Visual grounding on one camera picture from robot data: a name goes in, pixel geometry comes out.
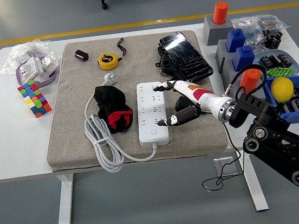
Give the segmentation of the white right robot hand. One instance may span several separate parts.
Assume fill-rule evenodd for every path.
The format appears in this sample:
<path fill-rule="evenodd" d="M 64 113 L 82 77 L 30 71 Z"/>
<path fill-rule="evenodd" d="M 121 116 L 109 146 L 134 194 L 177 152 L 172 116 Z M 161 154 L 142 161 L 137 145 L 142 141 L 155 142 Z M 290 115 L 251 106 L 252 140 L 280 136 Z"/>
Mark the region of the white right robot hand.
<path fill-rule="evenodd" d="M 189 81 L 165 81 L 154 88 L 154 91 L 175 90 L 193 102 L 193 105 L 182 109 L 166 119 L 158 121 L 158 126 L 177 126 L 186 124 L 199 117 L 199 111 L 210 111 L 214 118 L 224 121 L 223 113 L 232 99 L 219 97 L 212 91 Z"/>

